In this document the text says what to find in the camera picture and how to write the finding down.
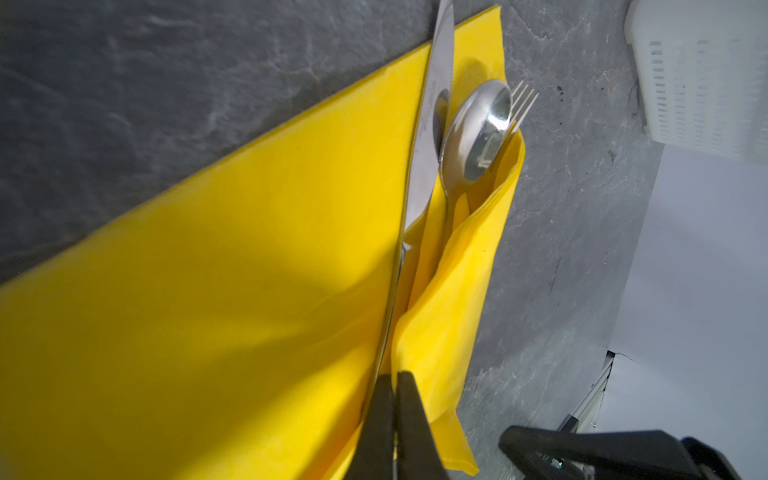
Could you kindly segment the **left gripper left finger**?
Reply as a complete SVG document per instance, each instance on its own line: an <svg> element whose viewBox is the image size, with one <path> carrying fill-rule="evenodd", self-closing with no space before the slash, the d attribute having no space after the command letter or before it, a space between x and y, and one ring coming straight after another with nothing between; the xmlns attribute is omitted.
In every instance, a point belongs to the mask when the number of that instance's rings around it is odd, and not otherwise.
<svg viewBox="0 0 768 480"><path fill-rule="evenodd" d="M394 393L390 375L376 380L360 436L344 480L392 480L395 440Z"/></svg>

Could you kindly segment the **yellow paper napkin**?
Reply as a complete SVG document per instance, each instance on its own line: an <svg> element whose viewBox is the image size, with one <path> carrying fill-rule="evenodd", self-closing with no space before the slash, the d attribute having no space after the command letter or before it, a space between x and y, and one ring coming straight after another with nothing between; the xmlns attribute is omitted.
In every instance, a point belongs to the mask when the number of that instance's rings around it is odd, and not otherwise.
<svg viewBox="0 0 768 480"><path fill-rule="evenodd" d="M1 475L340 479L430 1L9 1Z"/></svg>

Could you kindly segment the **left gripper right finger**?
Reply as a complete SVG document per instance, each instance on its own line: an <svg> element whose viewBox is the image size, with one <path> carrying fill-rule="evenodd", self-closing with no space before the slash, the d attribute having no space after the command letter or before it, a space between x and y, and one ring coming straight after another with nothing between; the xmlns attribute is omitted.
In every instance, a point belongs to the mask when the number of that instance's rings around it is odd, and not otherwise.
<svg viewBox="0 0 768 480"><path fill-rule="evenodd" d="M400 480L448 480L421 401L414 375L397 374L395 422L397 478Z"/></svg>

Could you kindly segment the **white plastic perforated basket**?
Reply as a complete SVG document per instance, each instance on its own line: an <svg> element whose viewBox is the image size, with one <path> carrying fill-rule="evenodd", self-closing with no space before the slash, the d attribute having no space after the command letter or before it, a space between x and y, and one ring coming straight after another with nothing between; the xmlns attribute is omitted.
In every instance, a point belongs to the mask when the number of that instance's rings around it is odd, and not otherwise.
<svg viewBox="0 0 768 480"><path fill-rule="evenodd" d="M652 140L766 164L766 2L633 1L624 35Z"/></svg>

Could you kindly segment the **silver spoon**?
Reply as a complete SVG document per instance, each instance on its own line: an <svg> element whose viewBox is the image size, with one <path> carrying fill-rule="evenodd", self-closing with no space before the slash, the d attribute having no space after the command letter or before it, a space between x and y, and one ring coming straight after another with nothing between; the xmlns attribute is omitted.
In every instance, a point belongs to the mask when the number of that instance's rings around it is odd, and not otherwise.
<svg viewBox="0 0 768 480"><path fill-rule="evenodd" d="M456 202L488 170L511 125L511 90L502 80L479 85L462 103L443 140L440 179L446 195L442 239L453 229Z"/></svg>

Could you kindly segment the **silver fork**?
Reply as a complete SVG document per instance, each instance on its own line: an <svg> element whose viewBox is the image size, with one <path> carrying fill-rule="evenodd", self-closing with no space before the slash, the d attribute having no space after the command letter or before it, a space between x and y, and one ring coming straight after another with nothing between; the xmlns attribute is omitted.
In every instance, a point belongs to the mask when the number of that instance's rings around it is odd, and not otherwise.
<svg viewBox="0 0 768 480"><path fill-rule="evenodd" d="M512 89L512 111L510 125L506 135L514 135L520 128L527 114L535 104L539 93L530 84L521 80Z"/></svg>

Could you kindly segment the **silver knife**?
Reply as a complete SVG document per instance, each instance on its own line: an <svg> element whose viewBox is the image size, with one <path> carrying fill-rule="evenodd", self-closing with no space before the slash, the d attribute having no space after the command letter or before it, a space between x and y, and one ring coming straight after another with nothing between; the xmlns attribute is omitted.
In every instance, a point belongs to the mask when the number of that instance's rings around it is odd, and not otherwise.
<svg viewBox="0 0 768 480"><path fill-rule="evenodd" d="M361 410L364 419L372 402L377 377L389 368L389 343L393 324L408 305L417 270L431 197L439 166L439 154L450 106L454 63L454 2L441 0L429 52L409 157L402 219L384 323L373 372Z"/></svg>

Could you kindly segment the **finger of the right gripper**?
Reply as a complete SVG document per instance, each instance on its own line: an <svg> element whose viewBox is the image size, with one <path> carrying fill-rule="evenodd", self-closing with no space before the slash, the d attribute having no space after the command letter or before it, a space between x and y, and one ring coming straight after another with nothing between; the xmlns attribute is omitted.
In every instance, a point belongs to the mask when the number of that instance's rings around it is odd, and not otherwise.
<svg viewBox="0 0 768 480"><path fill-rule="evenodd" d="M500 450L528 479L738 479L728 459L661 431L577 434L512 426Z"/></svg>

